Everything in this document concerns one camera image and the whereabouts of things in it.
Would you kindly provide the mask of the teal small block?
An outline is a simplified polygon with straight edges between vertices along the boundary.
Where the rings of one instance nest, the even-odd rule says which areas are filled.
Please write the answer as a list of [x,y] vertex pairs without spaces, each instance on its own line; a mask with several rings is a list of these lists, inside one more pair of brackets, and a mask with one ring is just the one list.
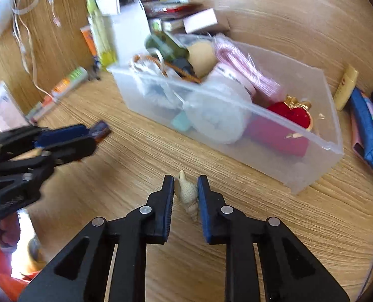
[[187,132],[192,128],[192,124],[184,111],[173,118],[171,126],[178,132]]

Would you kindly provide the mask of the white cardboard box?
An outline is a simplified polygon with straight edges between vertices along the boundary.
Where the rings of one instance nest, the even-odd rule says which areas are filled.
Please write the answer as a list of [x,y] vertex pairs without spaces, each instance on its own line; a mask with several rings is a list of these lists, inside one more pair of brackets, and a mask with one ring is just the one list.
[[222,33],[230,30],[226,15],[213,8],[190,15],[183,23],[186,33]]

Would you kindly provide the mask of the yellow green tube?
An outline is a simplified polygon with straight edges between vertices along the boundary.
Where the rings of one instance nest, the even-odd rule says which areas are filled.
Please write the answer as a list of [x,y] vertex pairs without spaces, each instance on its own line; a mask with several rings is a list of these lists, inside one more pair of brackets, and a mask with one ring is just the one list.
[[107,69],[108,66],[116,62],[116,54],[110,44],[104,17],[98,8],[96,0],[86,0],[86,4],[88,21],[92,30],[98,60],[102,69]]

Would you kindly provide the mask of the small dark card item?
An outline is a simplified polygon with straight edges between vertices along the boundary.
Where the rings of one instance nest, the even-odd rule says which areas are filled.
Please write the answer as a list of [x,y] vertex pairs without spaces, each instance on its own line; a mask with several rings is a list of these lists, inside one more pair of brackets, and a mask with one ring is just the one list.
[[105,121],[99,121],[89,129],[89,136],[92,137],[97,144],[102,142],[111,133],[111,128]]

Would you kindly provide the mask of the magenta box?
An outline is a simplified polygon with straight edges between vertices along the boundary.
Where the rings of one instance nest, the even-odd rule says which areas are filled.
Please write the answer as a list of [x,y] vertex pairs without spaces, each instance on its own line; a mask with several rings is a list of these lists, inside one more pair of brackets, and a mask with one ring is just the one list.
[[245,135],[273,150],[297,157],[303,157],[309,145],[303,135],[264,117],[253,117]]

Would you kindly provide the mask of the clear plastic storage bin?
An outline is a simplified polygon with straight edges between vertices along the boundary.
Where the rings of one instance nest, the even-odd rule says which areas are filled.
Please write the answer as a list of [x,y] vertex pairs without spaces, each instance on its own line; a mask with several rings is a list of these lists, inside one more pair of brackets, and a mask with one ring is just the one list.
[[147,53],[109,71],[126,106],[168,128],[302,191],[343,156],[343,140],[332,95],[322,70],[242,42],[237,47],[265,76],[298,100],[310,122],[303,128],[268,109],[230,71],[202,84],[183,80]]

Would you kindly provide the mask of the yellow cream tube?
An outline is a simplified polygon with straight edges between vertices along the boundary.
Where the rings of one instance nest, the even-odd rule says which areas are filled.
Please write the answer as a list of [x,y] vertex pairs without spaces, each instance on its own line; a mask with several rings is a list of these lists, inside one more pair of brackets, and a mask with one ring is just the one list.
[[351,97],[351,94],[356,87],[358,74],[358,70],[350,64],[345,68],[344,74],[333,97],[337,111],[343,110]]

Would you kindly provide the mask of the orange tube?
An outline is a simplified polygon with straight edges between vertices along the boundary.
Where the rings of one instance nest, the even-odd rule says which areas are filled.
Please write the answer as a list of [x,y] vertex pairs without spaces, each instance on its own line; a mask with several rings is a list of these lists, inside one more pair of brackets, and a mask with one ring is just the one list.
[[96,67],[99,67],[99,59],[98,59],[98,54],[96,52],[96,47],[94,44],[93,36],[92,36],[92,31],[89,25],[86,25],[80,29],[84,40],[86,41],[86,44],[90,50],[90,53],[92,54],[94,64]]

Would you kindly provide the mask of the red gold-trimmed case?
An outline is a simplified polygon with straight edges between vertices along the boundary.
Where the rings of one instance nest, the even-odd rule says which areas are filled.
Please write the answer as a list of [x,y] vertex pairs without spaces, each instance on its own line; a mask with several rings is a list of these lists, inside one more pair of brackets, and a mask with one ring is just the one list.
[[273,103],[267,109],[303,127],[307,132],[311,132],[313,129],[311,107],[312,104],[308,100],[300,101],[292,95],[286,95],[282,102]]

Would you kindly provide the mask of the beige makeup sponge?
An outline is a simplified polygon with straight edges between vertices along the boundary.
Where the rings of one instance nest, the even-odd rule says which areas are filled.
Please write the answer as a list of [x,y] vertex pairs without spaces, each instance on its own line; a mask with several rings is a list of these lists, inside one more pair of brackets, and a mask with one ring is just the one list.
[[189,52],[188,62],[200,79],[207,76],[218,63],[212,43],[209,41],[197,41],[187,49]]

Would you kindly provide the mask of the white paper bag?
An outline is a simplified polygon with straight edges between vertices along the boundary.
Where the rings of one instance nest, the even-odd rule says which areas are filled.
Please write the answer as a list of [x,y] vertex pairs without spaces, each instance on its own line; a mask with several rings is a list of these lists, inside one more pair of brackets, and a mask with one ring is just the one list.
[[126,65],[146,51],[150,25],[141,0],[95,0],[107,30],[108,42],[116,63]]

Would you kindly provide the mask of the dark green bottle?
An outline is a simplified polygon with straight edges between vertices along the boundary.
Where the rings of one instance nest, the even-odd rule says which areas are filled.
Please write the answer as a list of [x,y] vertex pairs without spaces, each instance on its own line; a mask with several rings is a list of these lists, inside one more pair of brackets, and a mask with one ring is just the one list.
[[153,31],[145,41],[145,48],[157,49],[166,62],[178,67],[191,76],[195,76],[195,71],[188,61],[188,49],[171,34],[164,31]]

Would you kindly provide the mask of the red dark booklet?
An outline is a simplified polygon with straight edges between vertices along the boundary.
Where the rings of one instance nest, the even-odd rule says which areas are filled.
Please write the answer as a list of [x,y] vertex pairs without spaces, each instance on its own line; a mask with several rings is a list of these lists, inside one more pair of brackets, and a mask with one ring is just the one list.
[[200,3],[174,3],[174,4],[144,4],[148,18],[178,19],[198,12],[203,5]]

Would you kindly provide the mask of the beige spiral seashell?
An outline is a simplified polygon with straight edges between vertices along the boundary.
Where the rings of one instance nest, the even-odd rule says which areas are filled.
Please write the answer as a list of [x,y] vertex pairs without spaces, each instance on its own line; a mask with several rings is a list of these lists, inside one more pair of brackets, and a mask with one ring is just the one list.
[[175,179],[175,195],[192,221],[197,221],[199,214],[198,189],[194,183],[187,179],[183,170],[178,173]]

